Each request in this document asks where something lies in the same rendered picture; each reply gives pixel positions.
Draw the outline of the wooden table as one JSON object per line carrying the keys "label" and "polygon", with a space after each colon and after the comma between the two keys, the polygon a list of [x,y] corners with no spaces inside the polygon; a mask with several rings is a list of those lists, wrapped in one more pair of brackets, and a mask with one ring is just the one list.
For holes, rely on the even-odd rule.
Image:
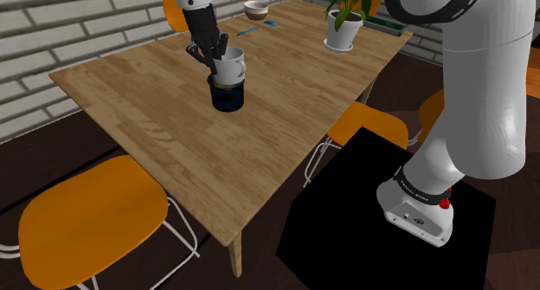
{"label": "wooden table", "polygon": [[[213,108],[209,70],[183,33],[52,74],[222,246],[240,275],[241,233],[410,38],[362,28],[327,49],[321,6],[290,0],[265,22],[219,25],[247,65],[244,105]],[[238,33],[259,27],[256,31]]]}

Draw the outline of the white mug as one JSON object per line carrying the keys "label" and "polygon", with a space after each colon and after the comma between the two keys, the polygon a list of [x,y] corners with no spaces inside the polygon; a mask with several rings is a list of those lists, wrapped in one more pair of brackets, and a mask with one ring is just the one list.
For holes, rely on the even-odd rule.
{"label": "white mug", "polygon": [[245,80],[247,66],[244,51],[237,47],[227,47],[220,60],[214,59],[217,74],[215,79],[224,85],[234,85]]}

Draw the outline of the black robot stand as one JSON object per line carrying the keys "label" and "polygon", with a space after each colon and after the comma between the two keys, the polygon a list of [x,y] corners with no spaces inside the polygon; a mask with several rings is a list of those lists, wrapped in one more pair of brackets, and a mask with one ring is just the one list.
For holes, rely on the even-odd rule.
{"label": "black robot stand", "polygon": [[495,290],[494,198],[455,184],[453,233],[440,248],[383,214],[376,188],[411,156],[362,128],[293,200],[276,255],[309,290]]}

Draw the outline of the dark blue cup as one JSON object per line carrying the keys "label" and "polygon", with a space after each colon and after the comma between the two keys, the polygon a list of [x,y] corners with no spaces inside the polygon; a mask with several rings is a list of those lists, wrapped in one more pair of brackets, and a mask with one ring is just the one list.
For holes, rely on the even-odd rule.
{"label": "dark blue cup", "polygon": [[231,113],[241,109],[244,105],[244,83],[241,81],[233,85],[218,83],[213,74],[207,78],[213,107],[221,112]]}

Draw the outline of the green flat book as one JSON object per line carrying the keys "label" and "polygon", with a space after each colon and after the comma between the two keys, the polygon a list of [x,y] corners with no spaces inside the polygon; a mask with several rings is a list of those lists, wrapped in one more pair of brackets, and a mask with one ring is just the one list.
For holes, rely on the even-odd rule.
{"label": "green flat book", "polygon": [[393,23],[373,16],[367,16],[363,25],[369,29],[374,29],[394,36],[401,36],[408,27],[407,24]]}

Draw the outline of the green plant in white pot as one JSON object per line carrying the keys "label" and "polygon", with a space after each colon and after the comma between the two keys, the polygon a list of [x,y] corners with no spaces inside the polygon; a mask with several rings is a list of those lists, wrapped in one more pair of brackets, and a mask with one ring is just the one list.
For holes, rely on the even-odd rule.
{"label": "green plant in white pot", "polygon": [[334,52],[352,50],[353,40],[370,13],[372,0],[331,0],[325,10],[328,21],[324,45]]}

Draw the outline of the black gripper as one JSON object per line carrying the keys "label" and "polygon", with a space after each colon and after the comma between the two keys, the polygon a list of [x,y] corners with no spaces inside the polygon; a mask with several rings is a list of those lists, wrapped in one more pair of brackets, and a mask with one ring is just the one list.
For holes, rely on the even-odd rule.
{"label": "black gripper", "polygon": [[208,6],[197,10],[183,9],[183,15],[191,33],[192,41],[186,48],[186,52],[207,66],[212,74],[217,74],[212,55],[206,56],[205,54],[215,54],[216,59],[221,59],[226,54],[228,34],[221,34],[217,28],[213,4],[210,3]]}

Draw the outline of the white and brown bowl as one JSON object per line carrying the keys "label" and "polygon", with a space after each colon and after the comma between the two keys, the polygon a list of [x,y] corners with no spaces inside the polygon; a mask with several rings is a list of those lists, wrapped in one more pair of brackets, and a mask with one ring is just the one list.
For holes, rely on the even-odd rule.
{"label": "white and brown bowl", "polygon": [[244,3],[244,12],[249,20],[263,20],[268,13],[269,4],[260,1],[246,1]]}

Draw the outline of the orange chair with white legs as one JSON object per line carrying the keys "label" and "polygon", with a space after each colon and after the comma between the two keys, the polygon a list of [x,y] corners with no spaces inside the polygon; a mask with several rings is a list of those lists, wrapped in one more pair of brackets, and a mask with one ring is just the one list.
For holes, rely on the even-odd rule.
{"label": "orange chair with white legs", "polygon": [[174,31],[182,33],[189,29],[183,10],[177,5],[176,0],[163,0],[162,6],[167,22]]}
{"label": "orange chair with white legs", "polygon": [[444,90],[436,92],[428,97],[419,109],[421,129],[408,141],[408,146],[423,143],[444,109]]}
{"label": "orange chair with white legs", "polygon": [[327,149],[333,147],[341,150],[361,127],[365,127],[402,149],[408,148],[408,128],[402,120],[355,101],[328,131],[325,141],[316,146],[304,171],[303,187],[311,182],[313,172]]}
{"label": "orange chair with white legs", "polygon": [[41,290],[100,290],[96,276],[139,247],[166,221],[176,201],[128,155],[110,158],[33,198],[18,223],[18,259]]}
{"label": "orange chair with white legs", "polygon": [[380,6],[381,0],[358,0],[352,6],[352,11],[362,10],[366,16],[374,16]]}

